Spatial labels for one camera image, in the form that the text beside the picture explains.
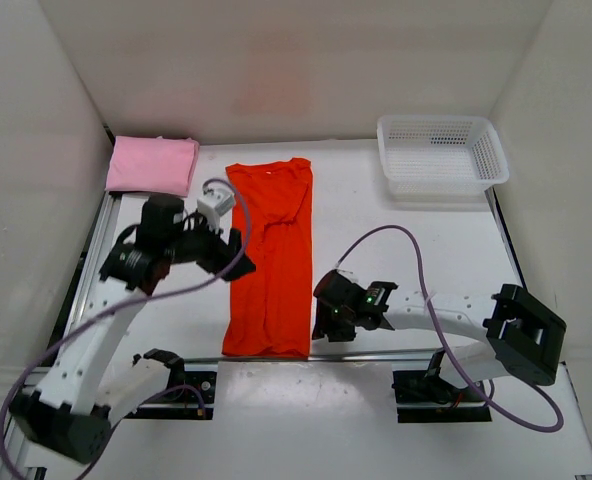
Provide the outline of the orange t shirt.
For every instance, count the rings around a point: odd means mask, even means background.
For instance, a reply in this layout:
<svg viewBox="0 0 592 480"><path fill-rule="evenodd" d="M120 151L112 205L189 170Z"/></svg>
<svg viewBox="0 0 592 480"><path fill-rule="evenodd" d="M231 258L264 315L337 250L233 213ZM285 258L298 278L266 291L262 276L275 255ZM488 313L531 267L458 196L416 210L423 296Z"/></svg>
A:
<svg viewBox="0 0 592 480"><path fill-rule="evenodd" d="M226 173L250 211L246 254L256 271L230 284L222 354L305 358L313 300L311 162L234 164Z"/></svg>

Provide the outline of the pink t shirt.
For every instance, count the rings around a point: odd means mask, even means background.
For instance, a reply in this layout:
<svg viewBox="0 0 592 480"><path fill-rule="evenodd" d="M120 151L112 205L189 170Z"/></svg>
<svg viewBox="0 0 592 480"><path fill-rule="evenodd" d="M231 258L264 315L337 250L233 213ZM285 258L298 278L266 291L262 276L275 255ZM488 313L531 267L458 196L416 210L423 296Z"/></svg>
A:
<svg viewBox="0 0 592 480"><path fill-rule="evenodd" d="M105 190L186 197L198 151L199 143L191 138L176 140L117 136Z"/></svg>

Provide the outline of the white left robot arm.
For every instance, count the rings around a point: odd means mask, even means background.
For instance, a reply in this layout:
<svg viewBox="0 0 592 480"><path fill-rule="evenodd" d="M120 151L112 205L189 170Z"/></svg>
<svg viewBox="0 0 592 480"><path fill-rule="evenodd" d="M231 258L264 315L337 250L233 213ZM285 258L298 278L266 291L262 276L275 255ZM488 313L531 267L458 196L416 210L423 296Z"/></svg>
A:
<svg viewBox="0 0 592 480"><path fill-rule="evenodd" d="M184 360L161 349L136 355L118 379L102 379L132 321L157 299L156 286L171 266L194 263L226 282L254 272L245 253L251 230L232 228L229 238L222 238L222 217L241 203L239 195L221 188L204 190L192 213L173 195L147 199L139 223L119 234L99 271L102 281L124 283L125 297L67 335L35 389L25 393L16 387L4 408L30 441L90 465L124 417L144 403L174 400L188 389Z"/></svg>

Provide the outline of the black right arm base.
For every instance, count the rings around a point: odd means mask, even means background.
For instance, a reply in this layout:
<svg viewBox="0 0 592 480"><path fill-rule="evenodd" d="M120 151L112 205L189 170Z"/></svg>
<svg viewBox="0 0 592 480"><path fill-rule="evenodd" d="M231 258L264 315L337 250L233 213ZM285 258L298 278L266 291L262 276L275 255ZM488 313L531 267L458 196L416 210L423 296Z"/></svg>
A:
<svg viewBox="0 0 592 480"><path fill-rule="evenodd" d="M457 388L439 378L439 350L424 369L396 366L393 382L399 424L491 422L488 404L471 388Z"/></svg>

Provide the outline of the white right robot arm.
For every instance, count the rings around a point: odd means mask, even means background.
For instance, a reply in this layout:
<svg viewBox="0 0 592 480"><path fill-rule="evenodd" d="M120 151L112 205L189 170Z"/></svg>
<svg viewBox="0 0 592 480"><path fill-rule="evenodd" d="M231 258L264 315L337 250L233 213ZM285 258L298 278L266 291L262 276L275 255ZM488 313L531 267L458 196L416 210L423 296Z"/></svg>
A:
<svg viewBox="0 0 592 480"><path fill-rule="evenodd" d="M427 330L470 339L453 353L474 381L513 376L554 384L565 322L526 289L505 284L490 296L403 292L393 282L363 288L338 270L317 284L313 339L351 342L356 330Z"/></svg>

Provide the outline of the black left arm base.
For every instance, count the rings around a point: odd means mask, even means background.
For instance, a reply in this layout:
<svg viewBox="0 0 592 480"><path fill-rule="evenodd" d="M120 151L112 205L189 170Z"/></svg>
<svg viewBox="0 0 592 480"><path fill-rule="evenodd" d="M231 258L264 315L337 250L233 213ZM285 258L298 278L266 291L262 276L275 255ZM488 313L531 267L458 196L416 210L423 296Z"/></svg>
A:
<svg viewBox="0 0 592 480"><path fill-rule="evenodd" d="M213 418L217 388L216 364L186 363L173 386L183 389L165 393L138 407L130 419L208 421Z"/></svg>

